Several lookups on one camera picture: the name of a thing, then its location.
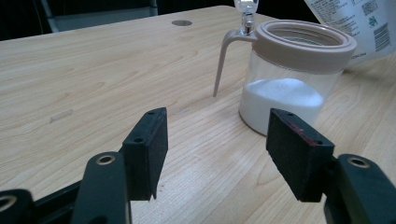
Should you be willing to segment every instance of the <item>barcode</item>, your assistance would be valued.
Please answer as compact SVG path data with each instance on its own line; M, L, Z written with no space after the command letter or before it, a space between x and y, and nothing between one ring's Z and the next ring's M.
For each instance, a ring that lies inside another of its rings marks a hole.
M363 9L364 16L376 11L378 9L378 5L375 0L369 1L361 6Z
M359 2L361 2L361 0L352 0L353 6L357 5Z
M374 30L375 51L380 51L390 45L388 23Z

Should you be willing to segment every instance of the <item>wood grain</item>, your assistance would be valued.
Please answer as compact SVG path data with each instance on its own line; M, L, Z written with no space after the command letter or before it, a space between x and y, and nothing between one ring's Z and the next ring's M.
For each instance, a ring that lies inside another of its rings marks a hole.
M295 200L239 117L249 43L231 44L212 97L221 40L239 23L234 8L211 7L0 42L0 190L39 199L80 180L90 157L166 106L158 199L132 202L135 223L325 223L323 203ZM396 183L394 71L395 53L348 68L315 127L336 155L367 157Z

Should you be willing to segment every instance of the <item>screw hole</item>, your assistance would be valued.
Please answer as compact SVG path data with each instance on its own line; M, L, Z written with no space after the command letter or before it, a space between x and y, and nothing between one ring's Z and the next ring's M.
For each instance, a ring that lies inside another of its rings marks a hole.
M360 168L369 168L370 164L367 161L361 160L359 158L356 157L350 157L347 159L347 161L354 165L354 166L358 166Z
M14 195L4 195L0 197L0 212L6 211L17 201L17 197Z
M172 24L176 26L189 26L192 25L192 21L172 21Z
M113 162L116 158L112 155L105 155L100 157L99 159L96 160L96 163L99 165L108 165L111 162Z
M143 138L136 138L136 139L134 139L134 142L142 143L143 142Z

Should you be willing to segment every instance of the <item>plastic container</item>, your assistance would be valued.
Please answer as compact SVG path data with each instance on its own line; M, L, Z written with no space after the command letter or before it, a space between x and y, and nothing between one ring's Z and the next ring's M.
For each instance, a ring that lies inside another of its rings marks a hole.
M267 134L271 108L287 110L309 124L347 66L356 41L331 27L305 21L268 21L251 35L230 31L223 40L216 95L227 46L252 42L239 112L253 130Z

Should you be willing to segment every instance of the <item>black metal bracket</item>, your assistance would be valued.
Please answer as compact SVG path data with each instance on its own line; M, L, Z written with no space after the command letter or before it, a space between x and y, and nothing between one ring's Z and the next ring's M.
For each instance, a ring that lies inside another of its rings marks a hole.
M130 201L156 198L168 150L166 108L147 112L119 152L92 157L83 179L36 202L26 189L0 192L0 223L132 223Z
M396 189L373 161L334 144L295 114L271 109L266 148L302 202L327 196L328 223L396 223Z

